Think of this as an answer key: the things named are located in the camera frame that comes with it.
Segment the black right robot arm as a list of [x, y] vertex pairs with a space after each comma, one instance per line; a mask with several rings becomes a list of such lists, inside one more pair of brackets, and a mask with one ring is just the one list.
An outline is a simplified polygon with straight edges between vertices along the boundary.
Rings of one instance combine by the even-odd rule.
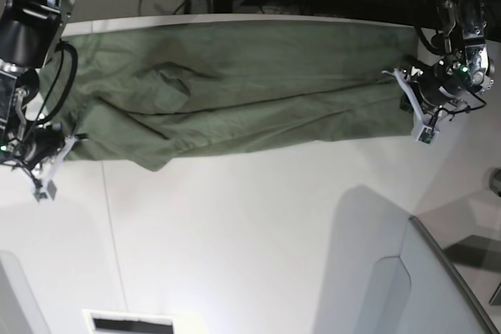
[[[5, 0], [1, 13], [1, 163], [25, 171], [53, 158], [64, 133], [50, 125], [77, 73], [75, 47], [62, 40], [75, 0]], [[40, 91], [39, 70], [54, 54], [70, 57], [67, 83], [49, 115], [27, 119], [27, 105]]]

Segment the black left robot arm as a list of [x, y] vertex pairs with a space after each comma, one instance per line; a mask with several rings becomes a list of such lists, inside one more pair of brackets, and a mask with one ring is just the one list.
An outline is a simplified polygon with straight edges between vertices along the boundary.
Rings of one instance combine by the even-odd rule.
[[482, 93], [492, 86], [493, 66], [488, 55], [488, 21], [482, 0], [430, 0], [438, 26], [432, 39], [422, 26], [413, 28], [424, 48], [438, 57], [432, 65], [408, 59], [415, 74], [406, 74], [407, 102], [432, 121], [443, 113], [455, 116], [482, 110]]

